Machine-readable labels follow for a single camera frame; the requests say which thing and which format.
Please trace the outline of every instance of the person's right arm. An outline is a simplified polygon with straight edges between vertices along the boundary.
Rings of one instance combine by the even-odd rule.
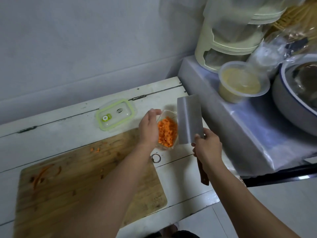
[[[261,204],[224,165],[219,137],[204,128],[206,138],[196,135],[194,156],[215,189],[239,238],[299,238],[299,236]]]

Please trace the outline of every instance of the hand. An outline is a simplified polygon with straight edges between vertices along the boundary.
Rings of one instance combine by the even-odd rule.
[[[203,164],[203,168],[209,169],[215,165],[223,164],[221,159],[222,143],[219,137],[210,129],[204,128],[205,139],[200,138],[198,134],[195,135],[194,156],[197,157]]]
[[[156,122],[156,116],[160,115],[160,109],[149,110],[139,124],[140,144],[144,144],[152,150],[159,141],[159,128]]]

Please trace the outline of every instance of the person's left arm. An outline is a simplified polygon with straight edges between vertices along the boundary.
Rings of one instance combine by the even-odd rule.
[[[139,124],[140,141],[133,151],[110,172],[85,201],[79,204],[62,230],[53,237],[115,238],[125,213],[136,192],[159,132],[156,116],[160,109],[151,109]]]

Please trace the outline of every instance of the person's left hand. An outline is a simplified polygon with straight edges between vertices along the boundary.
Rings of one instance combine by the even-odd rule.
[[[156,116],[161,113],[160,109],[151,109],[145,114],[139,124],[140,144],[144,144],[152,150],[159,140],[159,128],[156,123]]]

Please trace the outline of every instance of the white wooden tabletop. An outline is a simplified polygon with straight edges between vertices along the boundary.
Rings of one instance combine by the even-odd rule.
[[[63,152],[136,128],[150,108],[176,111],[177,98],[187,93],[178,77],[133,88],[0,126],[0,236],[11,237],[19,175],[22,169]],[[102,105],[126,98],[136,109],[135,118],[111,131],[101,131],[95,112]],[[190,144],[172,151],[154,149],[161,161],[154,164],[167,197],[161,210],[120,229],[117,237],[144,237],[216,202],[212,186],[200,183]],[[224,163],[239,177],[226,154]]]

